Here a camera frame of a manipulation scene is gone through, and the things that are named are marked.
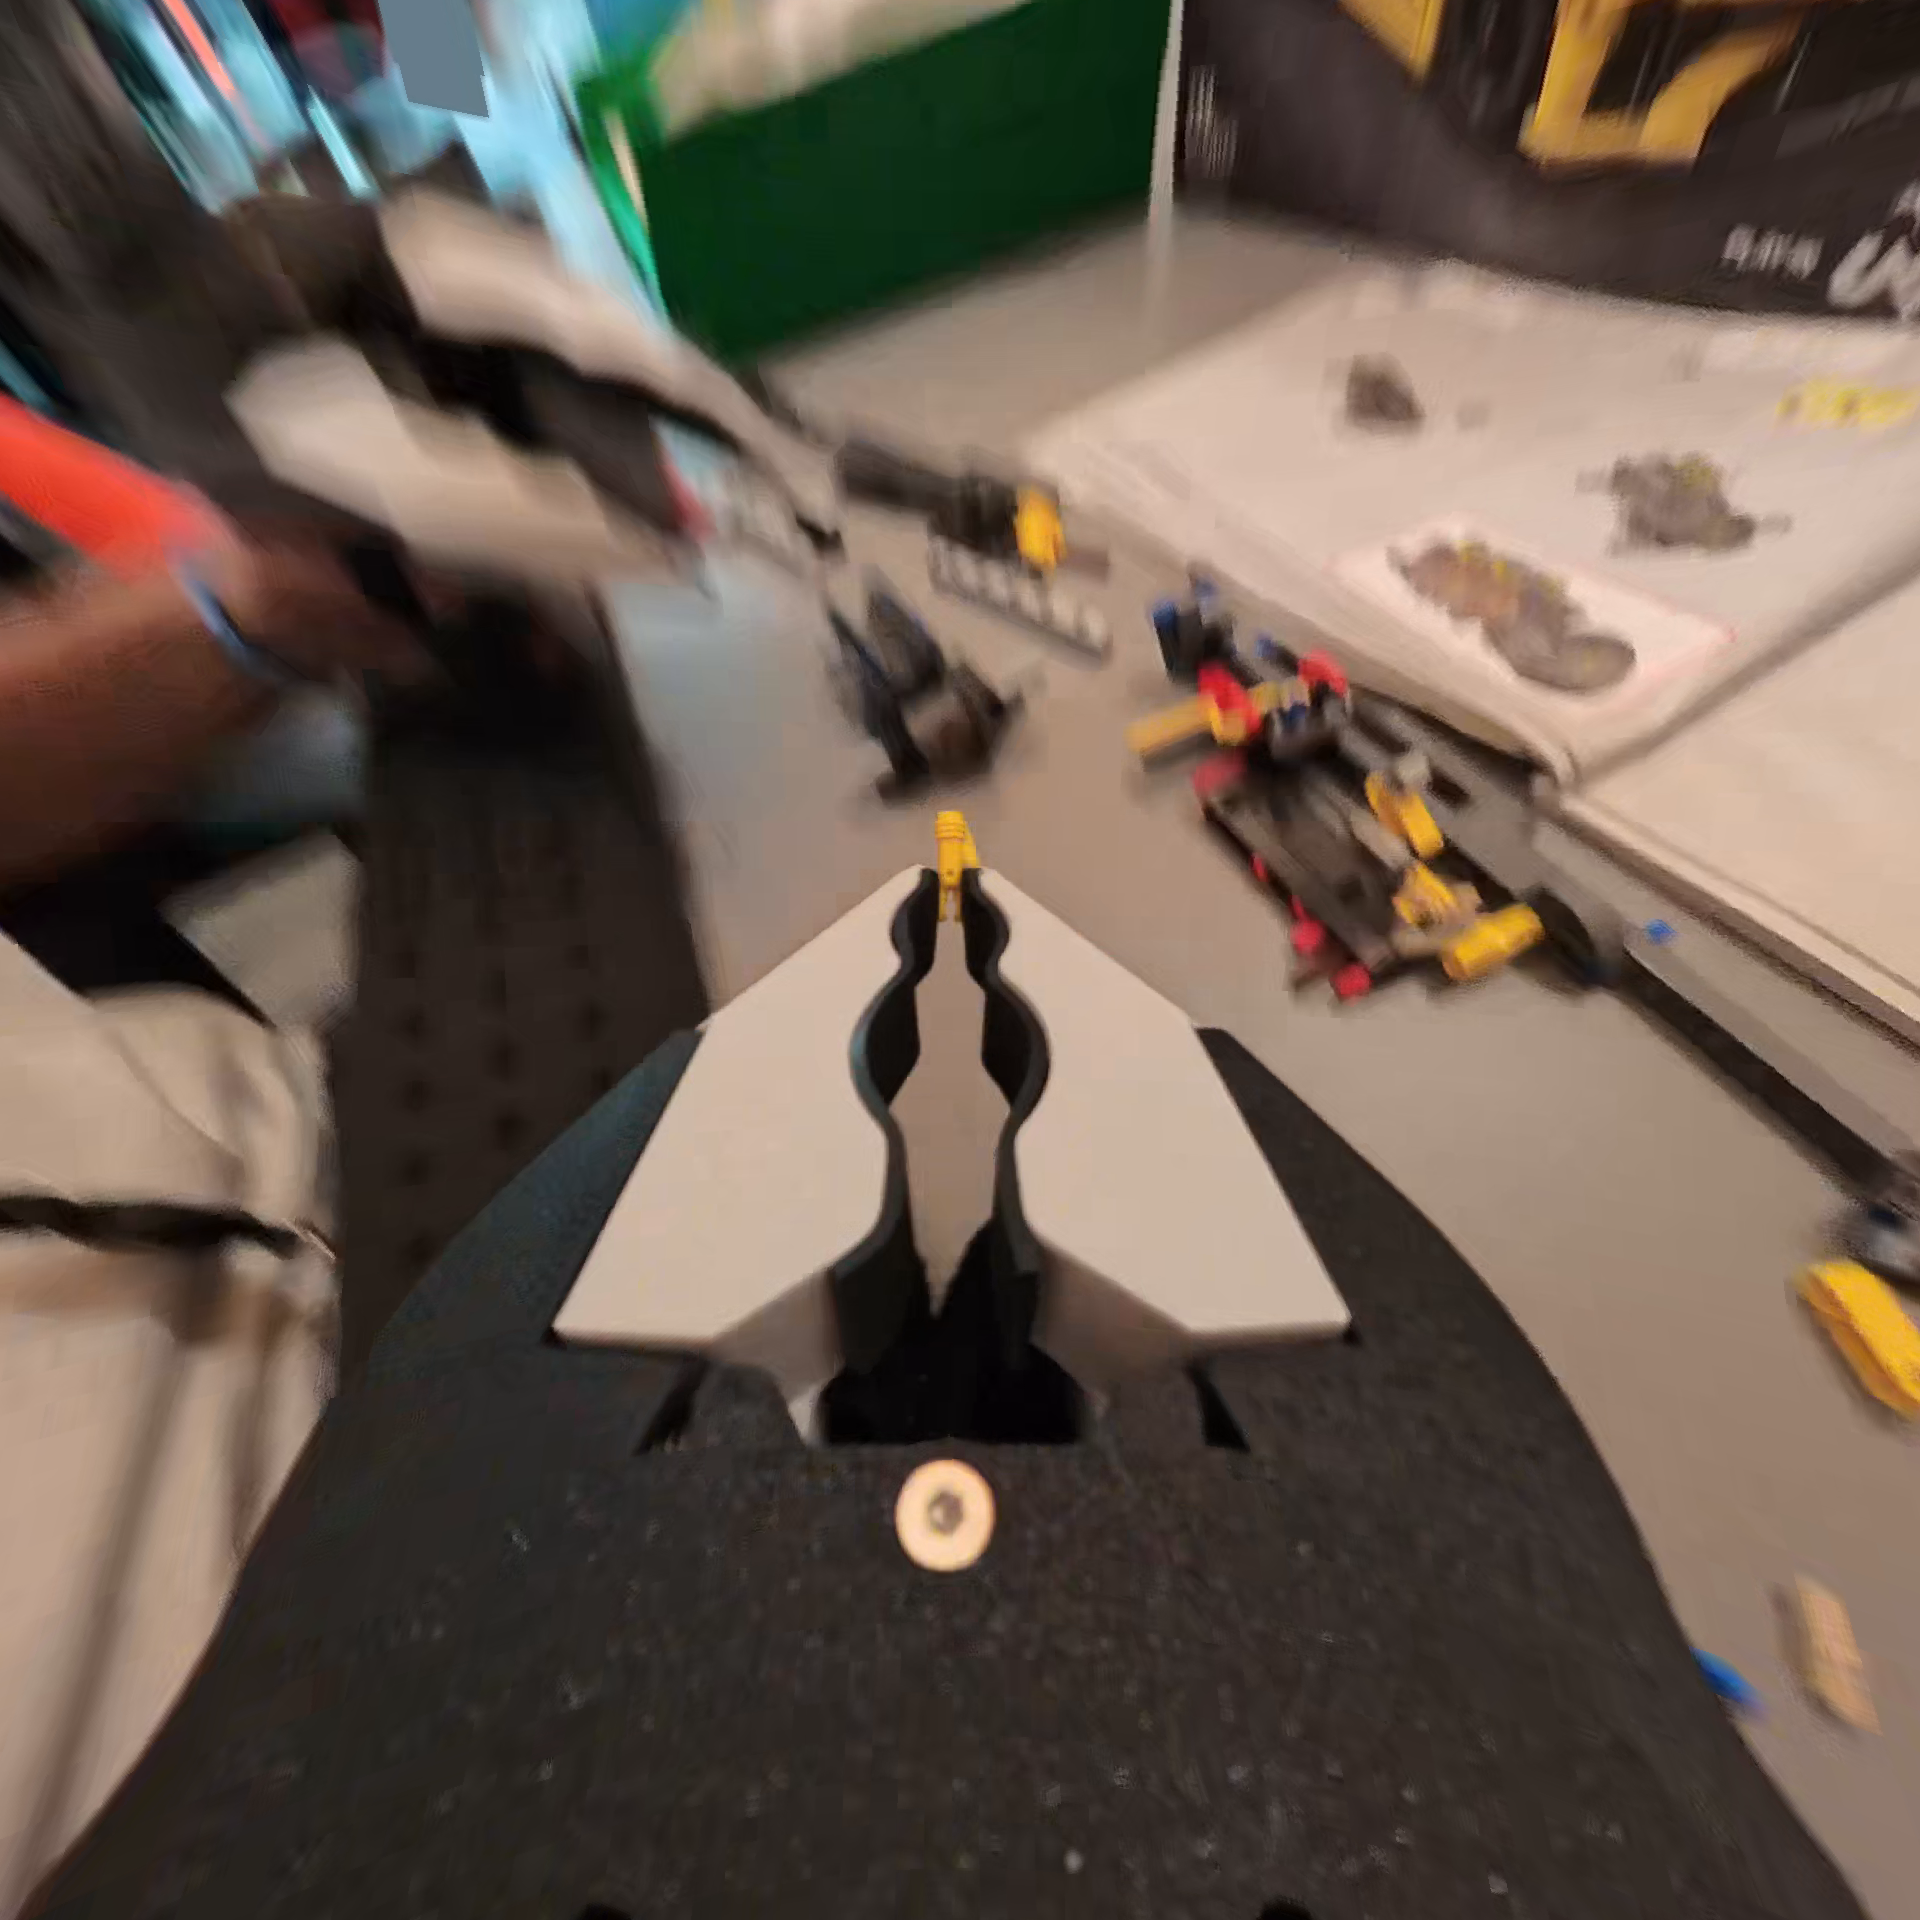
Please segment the blue wristband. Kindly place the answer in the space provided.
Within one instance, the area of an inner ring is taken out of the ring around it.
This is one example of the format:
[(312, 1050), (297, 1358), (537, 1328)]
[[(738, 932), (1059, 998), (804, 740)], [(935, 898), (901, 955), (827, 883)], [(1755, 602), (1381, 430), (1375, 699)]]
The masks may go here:
[(293, 684), (293, 670), (237, 627), (208, 579), (183, 562), (172, 566), (172, 577), (211, 642), (237, 675), (263, 686), (285, 688)]

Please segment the green storage bin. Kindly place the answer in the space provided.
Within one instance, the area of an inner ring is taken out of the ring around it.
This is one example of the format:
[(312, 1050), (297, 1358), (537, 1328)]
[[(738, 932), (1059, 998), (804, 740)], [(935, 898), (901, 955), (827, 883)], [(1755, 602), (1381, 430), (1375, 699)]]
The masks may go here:
[(728, 362), (850, 326), (1147, 202), (1168, 4), (1018, 4), (668, 136), (635, 43), (576, 81), (641, 283)]

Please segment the yellow lego connector block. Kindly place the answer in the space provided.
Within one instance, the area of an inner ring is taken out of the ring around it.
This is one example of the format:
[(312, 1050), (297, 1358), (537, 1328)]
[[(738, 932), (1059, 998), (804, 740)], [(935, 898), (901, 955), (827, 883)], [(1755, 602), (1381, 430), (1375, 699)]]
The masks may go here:
[(1860, 1391), (1916, 1425), (1919, 1327), (1893, 1286), (1859, 1263), (1832, 1259), (1809, 1264), (1794, 1289)]

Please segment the orange object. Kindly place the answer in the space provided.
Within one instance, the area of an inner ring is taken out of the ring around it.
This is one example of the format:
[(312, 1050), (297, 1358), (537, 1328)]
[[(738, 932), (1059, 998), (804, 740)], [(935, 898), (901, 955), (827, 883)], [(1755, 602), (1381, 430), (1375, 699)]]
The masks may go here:
[(212, 559), (234, 543), (204, 494), (2, 399), (5, 538), (34, 560), (115, 582)]

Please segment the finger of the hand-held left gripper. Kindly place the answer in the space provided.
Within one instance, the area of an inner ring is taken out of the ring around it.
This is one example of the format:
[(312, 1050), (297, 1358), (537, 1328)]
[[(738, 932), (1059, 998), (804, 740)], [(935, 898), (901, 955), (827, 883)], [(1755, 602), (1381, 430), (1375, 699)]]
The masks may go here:
[(469, 202), (392, 202), (376, 224), (426, 345), (505, 356), (591, 442), (611, 442), (616, 425), (698, 430), (752, 468), (808, 538), (843, 536), (823, 451), (634, 297), (572, 271), (533, 230)]
[(691, 585), (700, 544), (618, 508), (564, 455), (400, 395), (348, 340), (263, 353), (227, 392), (263, 473), (411, 560), (517, 585)]

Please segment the black lego set box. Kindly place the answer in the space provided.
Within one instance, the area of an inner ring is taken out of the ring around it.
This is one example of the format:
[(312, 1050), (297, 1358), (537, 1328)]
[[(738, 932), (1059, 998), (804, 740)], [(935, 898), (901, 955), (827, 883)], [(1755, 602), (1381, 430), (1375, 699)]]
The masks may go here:
[(1919, 4), (1184, 4), (1176, 182), (1571, 291), (1914, 330)]

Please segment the light grey lego beam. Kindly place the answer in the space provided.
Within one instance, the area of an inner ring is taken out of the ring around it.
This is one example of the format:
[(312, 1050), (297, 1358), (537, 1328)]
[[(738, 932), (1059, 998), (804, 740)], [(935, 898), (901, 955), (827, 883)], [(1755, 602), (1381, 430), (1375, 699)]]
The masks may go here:
[(1045, 575), (939, 538), (928, 543), (927, 570), (935, 592), (957, 603), (1012, 623), (1079, 657), (1106, 662), (1114, 654), (1109, 620)]

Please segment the grey black lego chassis assembly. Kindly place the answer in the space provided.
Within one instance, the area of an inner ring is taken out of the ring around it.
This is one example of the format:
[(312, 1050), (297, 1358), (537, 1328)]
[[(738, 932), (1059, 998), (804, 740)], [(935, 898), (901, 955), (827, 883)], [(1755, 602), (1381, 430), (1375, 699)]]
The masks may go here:
[(1242, 646), (1202, 570), (1147, 617), (1184, 697), (1135, 722), (1130, 753), (1146, 770), (1194, 759), (1204, 826), (1288, 907), (1297, 978), (1354, 1002), (1412, 969), (1466, 988), (1539, 953), (1634, 1002), (1837, 1171), (1856, 1194), (1850, 1258), (1916, 1289), (1916, 1139), (1716, 988), (1673, 923), (1576, 878), (1513, 792), (1330, 654)]

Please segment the person's left forearm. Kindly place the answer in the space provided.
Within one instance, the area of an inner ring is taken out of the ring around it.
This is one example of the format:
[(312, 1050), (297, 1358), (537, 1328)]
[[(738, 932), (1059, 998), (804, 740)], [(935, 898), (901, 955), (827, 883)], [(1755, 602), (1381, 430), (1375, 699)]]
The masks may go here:
[(2, 883), (47, 880), (164, 812), (265, 714), (170, 572), (27, 600), (2, 630)]

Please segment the person's left hand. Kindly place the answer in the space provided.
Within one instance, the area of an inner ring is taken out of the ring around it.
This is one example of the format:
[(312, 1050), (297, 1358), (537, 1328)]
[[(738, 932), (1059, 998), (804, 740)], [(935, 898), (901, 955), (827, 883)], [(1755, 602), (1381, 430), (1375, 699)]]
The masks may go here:
[(308, 682), (420, 684), (440, 675), (420, 638), (317, 538), (244, 538), (208, 562), (208, 579), (242, 640)]

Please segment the tan lego pin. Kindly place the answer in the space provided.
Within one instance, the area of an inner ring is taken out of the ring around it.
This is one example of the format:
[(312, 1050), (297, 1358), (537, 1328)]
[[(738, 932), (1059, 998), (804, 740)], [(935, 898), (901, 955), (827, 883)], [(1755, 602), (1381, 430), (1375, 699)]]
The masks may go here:
[(1875, 1737), (1882, 1718), (1840, 1596), (1820, 1579), (1796, 1576), (1784, 1592), (1784, 1606), (1793, 1667), (1803, 1691), (1837, 1727)]

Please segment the lego instruction booklet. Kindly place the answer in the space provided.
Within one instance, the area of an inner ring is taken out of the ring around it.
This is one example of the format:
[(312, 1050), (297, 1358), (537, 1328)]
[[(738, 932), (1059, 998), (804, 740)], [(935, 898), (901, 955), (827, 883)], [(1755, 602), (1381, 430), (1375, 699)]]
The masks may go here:
[(1026, 454), (1916, 1040), (1908, 331), (1349, 275)]

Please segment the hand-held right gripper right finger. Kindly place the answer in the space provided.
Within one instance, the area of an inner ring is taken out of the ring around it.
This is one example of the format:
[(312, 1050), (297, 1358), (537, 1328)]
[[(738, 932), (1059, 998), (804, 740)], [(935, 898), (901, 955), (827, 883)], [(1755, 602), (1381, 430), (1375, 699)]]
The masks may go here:
[(1101, 1406), (1217, 1356), (1343, 1340), (1354, 1312), (1186, 1010), (996, 871), (961, 902), (1007, 1100), (1010, 1343)]

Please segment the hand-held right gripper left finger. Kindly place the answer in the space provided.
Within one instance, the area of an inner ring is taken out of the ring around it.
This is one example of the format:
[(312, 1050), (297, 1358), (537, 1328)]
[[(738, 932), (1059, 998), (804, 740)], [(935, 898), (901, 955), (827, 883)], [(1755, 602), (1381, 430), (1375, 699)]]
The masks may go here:
[(557, 1345), (754, 1371), (826, 1441), (827, 1385), (927, 1295), (891, 1107), (938, 897), (930, 870), (891, 876), (701, 1024)]

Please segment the bundle of black lego beams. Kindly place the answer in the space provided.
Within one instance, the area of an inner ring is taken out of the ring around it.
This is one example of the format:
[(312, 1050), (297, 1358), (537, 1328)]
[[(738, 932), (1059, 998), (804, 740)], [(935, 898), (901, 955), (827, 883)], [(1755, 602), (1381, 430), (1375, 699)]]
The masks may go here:
[(1069, 536), (1059, 492), (1036, 479), (946, 468), (867, 438), (843, 439), (833, 468), (850, 498), (919, 514), (935, 538), (981, 560), (1037, 579), (1106, 582), (1114, 572), (1105, 547)]

